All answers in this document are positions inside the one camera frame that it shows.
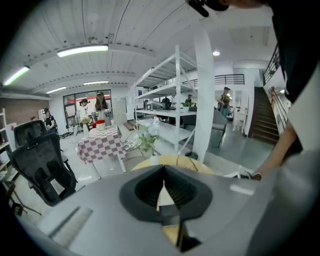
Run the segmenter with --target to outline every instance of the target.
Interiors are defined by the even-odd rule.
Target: white table
[[[104,158],[117,156],[122,171],[126,172],[123,158],[125,158],[127,152],[120,141],[120,132],[117,125],[107,126],[103,131],[99,131],[96,128],[90,130],[89,138],[83,138],[78,142],[77,152],[82,161],[86,164],[92,164],[98,179],[101,179],[101,177],[94,165],[94,161]]]

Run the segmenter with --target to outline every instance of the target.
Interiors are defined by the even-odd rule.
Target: gray device
[[[146,110],[162,110],[164,108],[164,103],[160,103],[155,100],[149,100],[148,103],[146,104]]]
[[[320,191],[319,154],[291,157],[261,181],[172,165],[113,175],[53,207],[38,229],[24,227],[51,255],[265,255],[287,240],[312,209]],[[163,181],[179,209],[176,246],[156,211]]]

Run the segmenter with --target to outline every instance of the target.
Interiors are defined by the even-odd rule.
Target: black mesh chair
[[[14,128],[13,133],[15,140],[15,148],[17,149],[21,146],[26,145],[28,143],[28,140],[30,139],[35,139],[47,135],[48,130],[43,121],[35,120],[18,125]],[[69,171],[73,173],[68,163],[69,159],[64,154],[61,157],[62,161],[65,163]]]
[[[62,160],[59,140],[57,134],[31,138],[10,154],[13,167],[49,206],[72,195],[76,187],[75,175],[67,170]],[[53,180],[64,188],[60,194],[53,187]]]

